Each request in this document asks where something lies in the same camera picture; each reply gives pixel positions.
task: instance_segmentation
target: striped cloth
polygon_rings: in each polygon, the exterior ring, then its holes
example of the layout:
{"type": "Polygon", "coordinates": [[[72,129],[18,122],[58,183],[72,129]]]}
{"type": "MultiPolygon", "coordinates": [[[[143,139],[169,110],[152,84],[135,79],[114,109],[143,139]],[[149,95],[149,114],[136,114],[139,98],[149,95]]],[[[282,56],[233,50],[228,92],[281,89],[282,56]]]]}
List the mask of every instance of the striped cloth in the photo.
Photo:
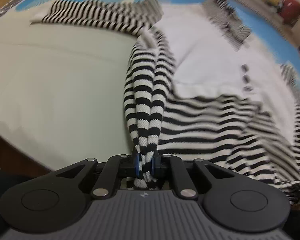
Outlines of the striped cloth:
{"type": "Polygon", "coordinates": [[[297,71],[290,64],[281,65],[282,76],[287,84],[290,86],[294,97],[300,105],[300,88],[297,85],[296,78],[298,76],[297,71]]]}
{"type": "MultiPolygon", "coordinates": [[[[89,0],[57,1],[42,19],[140,35],[130,54],[124,88],[124,112],[137,151],[134,186],[157,186],[151,172],[158,151],[184,160],[209,160],[277,187],[291,203],[300,201],[300,106],[296,105],[295,143],[289,145],[271,116],[247,98],[177,98],[172,89],[175,60],[164,33],[153,26],[161,16],[156,0],[135,4],[89,0]],[[149,36],[154,46],[145,42],[149,36]]],[[[289,77],[286,71],[282,76],[289,77]]]]}
{"type": "Polygon", "coordinates": [[[150,28],[161,17],[157,0],[137,3],[58,0],[42,22],[106,28],[138,36],[141,28],[150,28]]]}
{"type": "Polygon", "coordinates": [[[218,25],[235,50],[238,50],[251,30],[245,26],[227,0],[206,0],[203,4],[209,19],[218,25]]]}

